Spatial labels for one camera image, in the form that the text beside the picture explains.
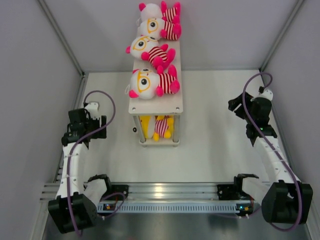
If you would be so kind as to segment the yellow plush striped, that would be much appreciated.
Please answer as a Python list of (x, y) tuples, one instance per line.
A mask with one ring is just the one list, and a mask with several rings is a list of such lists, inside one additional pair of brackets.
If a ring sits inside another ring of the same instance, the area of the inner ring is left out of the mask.
[(155, 120), (153, 140), (158, 142), (160, 138), (170, 139), (174, 133), (174, 118), (169, 115), (159, 115)]

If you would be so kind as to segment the white plush pink striped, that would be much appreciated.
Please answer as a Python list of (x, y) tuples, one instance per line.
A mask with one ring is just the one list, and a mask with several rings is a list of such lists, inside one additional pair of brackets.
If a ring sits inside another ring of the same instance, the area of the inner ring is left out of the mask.
[(172, 23), (162, 18), (148, 18), (138, 28), (138, 36), (149, 36), (156, 40), (177, 41), (181, 34), (182, 27), (179, 23)]
[(175, 2), (172, 7), (162, 0), (160, 5), (155, 3), (140, 3), (138, 6), (141, 21), (151, 18), (160, 18), (170, 23), (180, 23), (181, 3)]

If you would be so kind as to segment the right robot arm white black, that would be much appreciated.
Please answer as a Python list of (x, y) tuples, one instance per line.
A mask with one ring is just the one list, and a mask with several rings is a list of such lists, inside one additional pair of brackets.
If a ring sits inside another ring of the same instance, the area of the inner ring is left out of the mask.
[(257, 96), (245, 92), (228, 101), (228, 109), (246, 121), (246, 136), (269, 180), (264, 183), (256, 175), (239, 175), (241, 180), (233, 186), (233, 192), (240, 199), (252, 197), (268, 223), (305, 224), (313, 189), (293, 173), (281, 151), (276, 131), (269, 124), (272, 100), (273, 93), (267, 88)]

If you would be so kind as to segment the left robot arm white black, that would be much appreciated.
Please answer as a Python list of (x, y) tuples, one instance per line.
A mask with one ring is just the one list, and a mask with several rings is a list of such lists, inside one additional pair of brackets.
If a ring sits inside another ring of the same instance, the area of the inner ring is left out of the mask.
[(48, 203), (48, 211), (60, 233), (76, 232), (80, 235), (84, 229), (95, 225), (100, 200), (107, 200), (113, 194), (106, 174), (84, 177), (90, 141), (106, 139), (107, 117), (99, 113), (96, 102), (69, 111), (68, 117), (67, 131), (61, 138), (63, 168), (60, 185), (55, 199)]

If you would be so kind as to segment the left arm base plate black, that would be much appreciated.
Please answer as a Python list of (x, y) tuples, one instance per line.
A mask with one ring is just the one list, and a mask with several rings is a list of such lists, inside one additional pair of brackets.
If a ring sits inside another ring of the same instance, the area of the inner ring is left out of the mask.
[(112, 195), (107, 200), (110, 201), (122, 201), (123, 198), (127, 198), (129, 194), (129, 185), (127, 184), (113, 184), (108, 190), (107, 195)]

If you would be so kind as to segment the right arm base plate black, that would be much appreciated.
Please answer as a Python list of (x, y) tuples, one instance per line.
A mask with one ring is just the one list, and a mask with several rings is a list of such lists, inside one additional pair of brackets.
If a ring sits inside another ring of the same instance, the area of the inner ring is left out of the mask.
[(217, 196), (220, 201), (251, 200), (251, 196), (235, 184), (218, 184)]

